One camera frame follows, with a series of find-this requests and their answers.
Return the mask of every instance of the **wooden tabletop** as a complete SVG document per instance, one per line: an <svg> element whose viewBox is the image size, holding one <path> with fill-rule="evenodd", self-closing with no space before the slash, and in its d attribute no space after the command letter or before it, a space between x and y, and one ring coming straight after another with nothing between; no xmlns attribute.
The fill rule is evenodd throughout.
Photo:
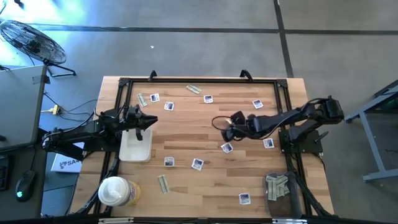
<svg viewBox="0 0 398 224"><path fill-rule="evenodd" d="M97 111L114 107L119 78L104 77ZM287 81L293 108L302 106L308 100L303 79L288 78ZM197 95L188 91L186 85L133 85L131 105L138 104L137 94L143 93L148 105L141 110L145 114L158 116L159 121L152 126L151 160L140 164L121 162L119 167L119 176L140 185L141 198L137 205L115 207L112 216L270 217L266 212L262 179L268 172L286 171L277 132L271 135L275 144L273 149L265 149L262 141L244 139L233 141L234 151L225 154L220 148L223 139L220 132L211 127L211 119L218 115L230 116L239 110L245 116L277 114L273 86L198 83L194 85L201 88L202 92ZM150 102L149 95L154 93L160 95L160 102ZM214 103L205 104L204 95L212 95ZM256 110L253 100L261 100L264 107ZM174 111L164 110L166 101L175 103ZM165 156L174 156L175 167L164 167ZM71 212L81 208L98 187L103 157L103 152L96 152L83 161ZM201 171L191 168L194 158L205 161ZM303 154L302 159L309 189L324 208L333 213L321 162L311 154ZM169 183L171 192L168 194L162 193L158 182L157 177L162 174L165 174ZM238 195L245 192L250 193L250 205L239 204Z"/></svg>

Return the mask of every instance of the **fan grille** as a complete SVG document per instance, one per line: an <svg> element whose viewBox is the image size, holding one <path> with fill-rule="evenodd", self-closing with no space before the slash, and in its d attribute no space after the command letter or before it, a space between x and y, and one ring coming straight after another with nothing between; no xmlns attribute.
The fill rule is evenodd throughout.
<svg viewBox="0 0 398 224"><path fill-rule="evenodd" d="M54 40L21 22L11 20L2 22L0 34L18 50L42 62L47 59L59 65L67 60L65 51Z"/></svg>

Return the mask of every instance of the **gray floor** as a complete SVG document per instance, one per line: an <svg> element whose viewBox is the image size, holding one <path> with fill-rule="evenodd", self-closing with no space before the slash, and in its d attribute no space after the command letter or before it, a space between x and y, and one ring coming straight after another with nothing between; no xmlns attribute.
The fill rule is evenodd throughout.
<svg viewBox="0 0 398 224"><path fill-rule="evenodd" d="M26 1L25 12L10 3L0 17L80 26L277 29L271 0L42 0L41 7L34 7L33 2L37 1ZM397 1L280 0L280 5L286 29L398 29ZM45 33L67 52L64 65L78 73L77 77L52 78L52 84L46 87L65 108L96 98L105 75L149 75L156 70L162 76L236 77L245 68L254 77L287 76L278 34ZM346 114L398 77L395 35L288 35L287 45L294 76L305 79L309 98L332 95L340 100ZM29 58L5 42L0 42L0 51L0 64L31 65ZM45 99L43 109L51 106ZM93 107L94 103L80 111ZM40 118L44 129L75 124L49 114ZM377 171L377 167L361 123L321 129L330 132L323 147L335 213L346 218L398 222L398 179L371 184L362 181L362 175ZM47 173L45 188L49 191L44 194L44 213L64 214L70 187L51 189L71 185L74 180L74 176ZM56 196L63 203L48 199Z"/></svg>

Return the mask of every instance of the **computer mouse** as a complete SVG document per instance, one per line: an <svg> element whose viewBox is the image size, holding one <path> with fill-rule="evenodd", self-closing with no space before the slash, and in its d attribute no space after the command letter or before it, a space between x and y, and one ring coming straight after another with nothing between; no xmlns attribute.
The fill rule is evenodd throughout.
<svg viewBox="0 0 398 224"><path fill-rule="evenodd" d="M33 194L33 183L36 173L34 171L26 171L18 180L15 188L15 196L18 202L26 202Z"/></svg>

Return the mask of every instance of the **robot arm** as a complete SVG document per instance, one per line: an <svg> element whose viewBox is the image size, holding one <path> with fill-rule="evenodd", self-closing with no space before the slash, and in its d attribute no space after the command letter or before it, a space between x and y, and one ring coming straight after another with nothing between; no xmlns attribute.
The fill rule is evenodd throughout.
<svg viewBox="0 0 398 224"><path fill-rule="evenodd" d="M303 124L289 129L290 141L298 141L304 138L309 132L323 124L338 124L344 119L344 114L339 102L331 96L310 100L301 108L275 116L255 116L250 114L245 119L242 111L238 111L230 117L229 128L222 129L221 135L226 142L231 140L240 141L243 138L265 139L276 128L305 119L306 122Z"/></svg>
<svg viewBox="0 0 398 224"><path fill-rule="evenodd" d="M101 112L98 115L98 119L87 124L85 124L85 121L75 128L55 128L43 137L42 147L46 151L53 151L82 160L82 150L73 145L73 143L84 142L85 151L116 152L120 149L122 131L130 129L136 130L137 139L141 141L141 130L145 131L154 124L157 121L157 117L144 114L139 105L136 105L135 107L126 108L126 112L120 119L119 115L123 108Z"/></svg>

